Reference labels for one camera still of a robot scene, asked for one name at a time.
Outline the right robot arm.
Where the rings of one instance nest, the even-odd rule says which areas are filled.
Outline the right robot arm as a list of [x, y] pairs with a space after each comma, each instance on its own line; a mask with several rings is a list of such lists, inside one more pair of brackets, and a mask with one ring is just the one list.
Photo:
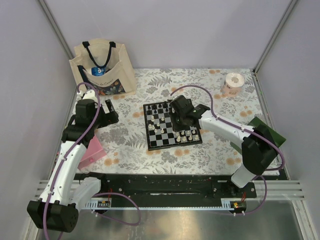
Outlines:
[[208, 106], [193, 106], [183, 95], [171, 100], [169, 105], [174, 131], [197, 127], [218, 134], [240, 148], [242, 164], [227, 186], [228, 194], [233, 198], [243, 195], [247, 183], [262, 175], [279, 154], [271, 132], [264, 124], [254, 127], [214, 115]]

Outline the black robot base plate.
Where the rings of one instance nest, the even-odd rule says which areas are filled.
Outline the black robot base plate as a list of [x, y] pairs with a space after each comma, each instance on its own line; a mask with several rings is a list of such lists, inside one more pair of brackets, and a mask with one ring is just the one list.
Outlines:
[[77, 173], [74, 180], [101, 180], [100, 193], [130, 197], [139, 208], [220, 207], [222, 199], [255, 199], [254, 183], [236, 187], [229, 175]]

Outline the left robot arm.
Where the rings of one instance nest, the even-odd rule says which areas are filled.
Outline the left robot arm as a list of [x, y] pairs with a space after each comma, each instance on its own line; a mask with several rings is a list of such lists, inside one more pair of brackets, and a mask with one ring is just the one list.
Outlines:
[[49, 182], [38, 200], [28, 203], [27, 212], [39, 229], [72, 232], [80, 210], [91, 197], [102, 198], [109, 191], [101, 176], [86, 177], [71, 191], [79, 163], [95, 136], [95, 130], [119, 121], [119, 115], [109, 99], [105, 101], [107, 112], [103, 107], [97, 108], [97, 104], [93, 99], [77, 102], [75, 114], [62, 132], [59, 157]]

